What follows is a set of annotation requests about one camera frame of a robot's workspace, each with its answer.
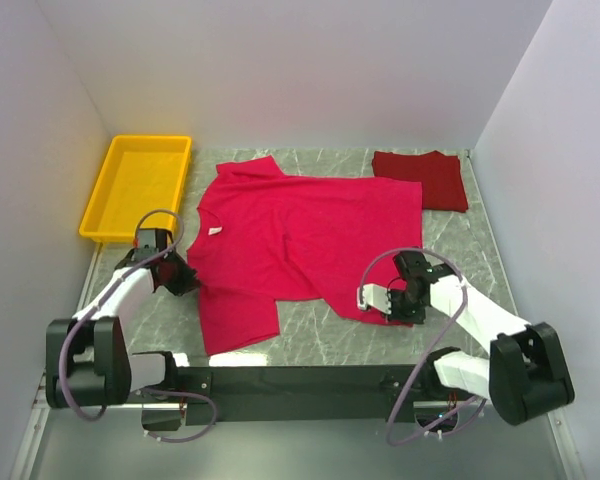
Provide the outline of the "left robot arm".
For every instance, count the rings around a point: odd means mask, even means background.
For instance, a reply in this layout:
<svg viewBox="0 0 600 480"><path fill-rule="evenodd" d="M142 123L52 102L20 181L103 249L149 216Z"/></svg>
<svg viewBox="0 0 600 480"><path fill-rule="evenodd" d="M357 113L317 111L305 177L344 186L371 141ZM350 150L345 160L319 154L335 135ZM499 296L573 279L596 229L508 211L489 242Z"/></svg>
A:
<svg viewBox="0 0 600 480"><path fill-rule="evenodd" d="M48 325L45 394L50 407L75 409L87 417L85 407L122 405L142 388L159 402L177 395L180 378L173 355L131 355L123 333L123 324L159 288L182 296L200 286L176 243L166 229L139 229L104 289L72 317Z"/></svg>

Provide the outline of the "bright red t-shirt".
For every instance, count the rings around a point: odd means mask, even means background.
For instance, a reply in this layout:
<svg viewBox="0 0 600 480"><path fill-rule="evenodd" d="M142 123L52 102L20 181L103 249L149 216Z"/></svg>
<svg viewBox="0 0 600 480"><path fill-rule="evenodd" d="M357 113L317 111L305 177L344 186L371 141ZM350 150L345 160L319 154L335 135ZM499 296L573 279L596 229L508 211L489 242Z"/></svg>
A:
<svg viewBox="0 0 600 480"><path fill-rule="evenodd" d="M384 324L380 313L358 308L357 289L396 277L390 259L373 264L378 255L421 246L420 184L287 175L271 156L216 171L187 251L201 282L207 354L279 335L279 301L322 299L342 318Z"/></svg>

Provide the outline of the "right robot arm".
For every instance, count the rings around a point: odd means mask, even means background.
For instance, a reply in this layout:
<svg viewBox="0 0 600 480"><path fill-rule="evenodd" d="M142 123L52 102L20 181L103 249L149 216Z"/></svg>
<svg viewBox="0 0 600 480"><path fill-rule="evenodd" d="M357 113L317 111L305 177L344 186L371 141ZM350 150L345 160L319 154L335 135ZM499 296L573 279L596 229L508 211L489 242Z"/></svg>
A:
<svg viewBox="0 0 600 480"><path fill-rule="evenodd" d="M389 292L389 311L423 318L431 307L449 316L488 353L472 357L453 348L429 347L411 371L389 415L395 419L410 390L440 399L461 390L489 401L500 418L517 426L574 402L575 389L557 331L510 313L473 287L449 262L433 265L427 252L397 253L394 264L405 281Z"/></svg>

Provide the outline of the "yellow plastic tray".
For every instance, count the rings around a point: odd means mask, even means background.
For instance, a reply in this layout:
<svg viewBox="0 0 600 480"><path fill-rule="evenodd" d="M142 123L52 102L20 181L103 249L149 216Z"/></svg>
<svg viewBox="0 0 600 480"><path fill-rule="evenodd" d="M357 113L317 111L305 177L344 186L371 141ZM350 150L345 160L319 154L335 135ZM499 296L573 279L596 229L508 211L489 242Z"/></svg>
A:
<svg viewBox="0 0 600 480"><path fill-rule="evenodd" d="M117 135L105 155L79 234L97 243L134 241L142 217L180 207L193 141L178 135Z"/></svg>

